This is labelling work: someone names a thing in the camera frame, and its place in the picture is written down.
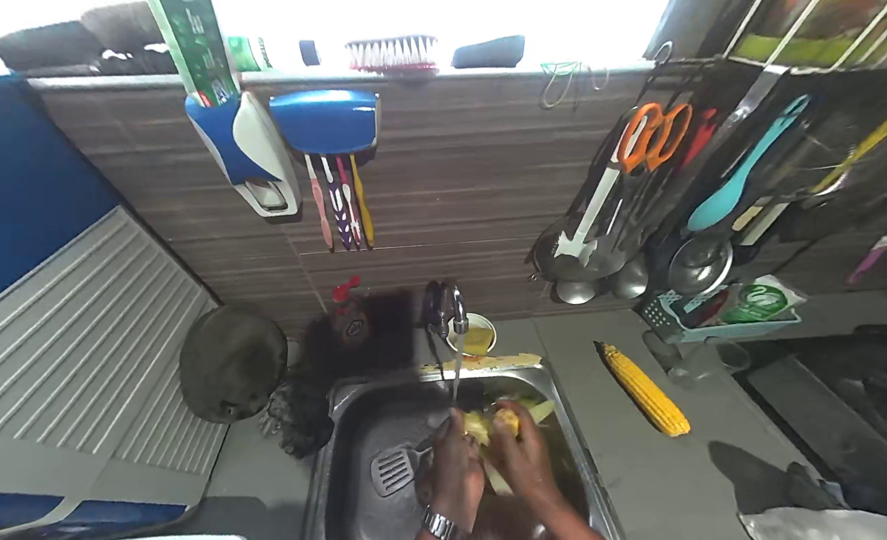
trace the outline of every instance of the corn cob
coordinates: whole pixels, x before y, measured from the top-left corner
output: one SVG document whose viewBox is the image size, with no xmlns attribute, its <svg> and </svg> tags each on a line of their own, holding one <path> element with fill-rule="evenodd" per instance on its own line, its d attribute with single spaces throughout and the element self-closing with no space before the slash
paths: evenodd
<svg viewBox="0 0 887 540">
<path fill-rule="evenodd" d="M 690 433 L 690 422 L 684 413 L 636 363 L 613 345 L 594 343 L 598 352 L 601 352 L 603 345 L 601 357 L 610 366 L 620 386 L 627 390 L 660 431 L 671 437 Z"/>
</svg>

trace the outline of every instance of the faucet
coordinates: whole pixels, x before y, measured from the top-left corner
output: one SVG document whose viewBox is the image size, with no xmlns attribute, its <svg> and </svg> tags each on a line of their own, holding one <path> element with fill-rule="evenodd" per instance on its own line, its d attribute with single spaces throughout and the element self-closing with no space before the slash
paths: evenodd
<svg viewBox="0 0 887 540">
<path fill-rule="evenodd" d="M 446 340 L 449 334 L 448 316 L 453 313 L 453 332 L 466 334 L 471 327 L 467 320 L 464 295 L 457 283 L 433 280 L 427 283 L 423 294 L 423 317 L 427 328 Z"/>
</svg>

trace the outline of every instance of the utensil holder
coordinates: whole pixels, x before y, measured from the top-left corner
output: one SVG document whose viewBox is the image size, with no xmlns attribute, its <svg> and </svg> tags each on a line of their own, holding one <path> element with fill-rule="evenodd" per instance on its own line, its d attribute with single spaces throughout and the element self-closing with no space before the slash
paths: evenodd
<svg viewBox="0 0 887 540">
<path fill-rule="evenodd" d="M 717 291 L 724 289 L 723 286 L 714 288 L 713 290 L 696 296 L 687 303 L 687 306 L 699 306 L 705 300 L 708 300 Z M 681 295 L 673 290 L 667 291 L 660 295 L 654 295 L 645 301 L 639 303 L 633 310 L 643 318 L 644 321 L 653 332 L 663 340 L 664 343 L 690 343 L 693 341 L 703 341 L 707 338 L 749 338 L 751 336 L 763 336 L 774 330 L 783 328 L 787 325 L 794 325 L 801 322 L 800 315 L 791 307 L 785 314 L 789 314 L 792 318 L 779 319 L 775 321 L 761 321 L 758 323 L 740 323 L 732 325 L 713 325 L 702 327 L 687 327 L 681 323 L 680 317 L 670 308 L 675 301 L 680 300 Z"/>
</svg>

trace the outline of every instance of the hand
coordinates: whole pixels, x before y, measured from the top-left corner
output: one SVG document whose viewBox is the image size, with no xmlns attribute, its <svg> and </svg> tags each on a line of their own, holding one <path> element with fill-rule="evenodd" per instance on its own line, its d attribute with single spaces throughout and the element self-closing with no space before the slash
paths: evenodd
<svg viewBox="0 0 887 540">
<path fill-rule="evenodd" d="M 565 505 L 553 472 L 544 438 L 526 407 L 515 401 L 501 399 L 500 409 L 509 409 L 519 418 L 518 436 L 499 417 L 493 420 L 490 437 L 493 465 L 500 471 L 513 493 L 522 497 L 534 512 L 557 509 Z"/>
<path fill-rule="evenodd" d="M 430 510 L 470 533 L 484 493 L 484 467 L 479 443 L 464 435 L 464 413 L 458 408 L 450 409 L 450 417 L 437 432 L 431 479 Z"/>
<path fill-rule="evenodd" d="M 544 438 L 526 407 L 506 399 L 497 402 L 500 409 L 509 409 L 520 420 L 518 436 L 500 417 L 493 419 L 493 465 L 496 466 L 510 489 L 526 501 L 527 506 L 550 533 L 567 540 L 604 540 L 588 526 L 573 506 L 561 494 L 550 471 L 550 460 Z"/>
</svg>

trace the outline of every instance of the countertop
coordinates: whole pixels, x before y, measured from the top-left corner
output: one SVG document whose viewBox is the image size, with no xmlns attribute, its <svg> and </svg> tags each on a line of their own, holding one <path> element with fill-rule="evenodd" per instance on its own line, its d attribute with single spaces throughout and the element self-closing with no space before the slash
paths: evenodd
<svg viewBox="0 0 887 540">
<path fill-rule="evenodd" d="M 880 309 L 872 317 L 865 311 L 865 317 L 887 322 L 887 300 L 874 298 Z M 853 305 L 848 300 L 854 299 L 831 297 L 826 305 L 839 313 L 842 302 Z M 860 302 L 867 305 L 867 300 Z M 834 329 L 845 334 L 847 326 L 868 322 L 846 320 L 832 327 L 818 308 L 809 309 L 820 321 L 818 334 Z M 746 512 L 772 506 L 768 483 L 774 474 L 792 461 L 807 464 L 733 378 L 718 376 L 692 390 L 671 384 L 642 342 L 647 325 L 636 313 L 557 315 L 494 325 L 492 355 L 530 352 L 552 365 L 628 540 L 746 538 L 738 507 Z M 810 332 L 798 328 L 791 334 Z M 670 438 L 653 428 L 602 364 L 594 340 L 615 345 L 636 362 L 677 403 L 692 431 Z M 414 343 L 416 357 L 429 361 L 425 339 Z M 309 480 L 309 459 L 295 460 L 262 438 L 255 419 L 234 423 L 197 514 L 171 532 L 296 539 Z"/>
</svg>

